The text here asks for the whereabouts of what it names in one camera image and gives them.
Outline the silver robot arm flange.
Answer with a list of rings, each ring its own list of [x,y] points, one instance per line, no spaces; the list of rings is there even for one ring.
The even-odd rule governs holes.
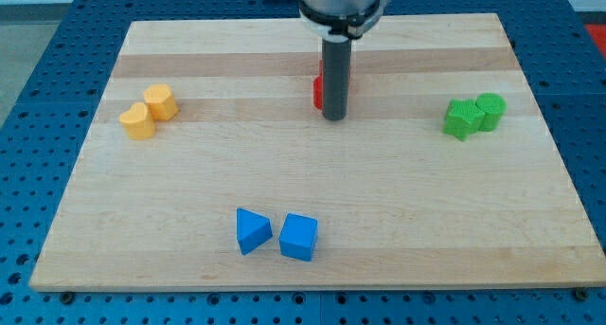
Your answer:
[[[323,41],[344,43],[362,38],[383,17],[392,0],[298,0],[304,25]]]

